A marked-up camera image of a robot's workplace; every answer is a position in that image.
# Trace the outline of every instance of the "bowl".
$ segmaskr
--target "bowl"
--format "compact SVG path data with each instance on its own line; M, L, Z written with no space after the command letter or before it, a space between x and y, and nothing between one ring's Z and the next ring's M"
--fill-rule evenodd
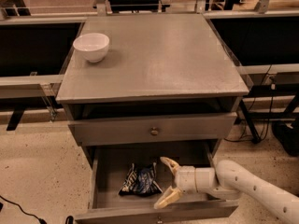
M98 63L108 53L109 37L98 33L85 34L77 37L73 46L84 59L90 63Z

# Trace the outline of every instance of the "open drawer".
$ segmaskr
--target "open drawer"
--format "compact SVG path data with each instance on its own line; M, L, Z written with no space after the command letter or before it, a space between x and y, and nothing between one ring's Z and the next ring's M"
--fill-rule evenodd
M236 201L217 200L205 193L186 194L176 203L155 210L154 203L162 194L149 197L120 196L119 190L132 163L156 165L156 181L162 191L173 185L168 167L160 162L166 156L181 165L210 167L206 141L178 141L100 146L93 162L90 207L86 214L75 217L77 223L164 223L200 218L228 217L237 208Z
M220 139L231 131L236 113L85 119L69 128L78 144L99 146L138 142Z

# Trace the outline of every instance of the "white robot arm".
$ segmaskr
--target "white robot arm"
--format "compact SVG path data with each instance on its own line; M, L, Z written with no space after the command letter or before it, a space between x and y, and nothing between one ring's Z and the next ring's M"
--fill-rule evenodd
M164 208L188 193L204 192L216 198L232 200L238 199L244 192L283 222L299 223L298 197L253 175L234 161L220 161L216 170L179 166L167 157L161 157L161 161L170 168L176 186L165 191L154 205L155 209Z

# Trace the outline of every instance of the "workbench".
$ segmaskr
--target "workbench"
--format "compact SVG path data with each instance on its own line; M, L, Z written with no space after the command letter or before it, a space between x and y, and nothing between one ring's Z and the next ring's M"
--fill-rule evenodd
M186 195L155 210L161 194L119 196L132 163L157 163L157 183L172 185L160 162L213 166L236 109L249 92L201 14L90 17L82 34L110 38L106 58L71 57L56 100L93 168L89 210L78 223L163 223L228 217L237 201Z

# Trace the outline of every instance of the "floor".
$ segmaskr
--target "floor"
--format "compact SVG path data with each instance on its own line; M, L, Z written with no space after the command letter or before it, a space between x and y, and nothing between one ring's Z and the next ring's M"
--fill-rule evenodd
M0 115L0 195L18 203L48 224L63 224L67 216L88 208L92 170L67 128L64 111L54 122L48 111L26 111L16 131L7 132L11 113ZM263 125L258 125L260 132ZM229 139L236 140L244 126L235 125ZM236 161L257 176L293 194L299 193L299 159L290 157L271 129L258 145L250 141L222 141L214 162ZM37 223L17 206L2 202L0 223ZM281 223L250 196L243 194L239 207L228 218L195 220L181 224Z

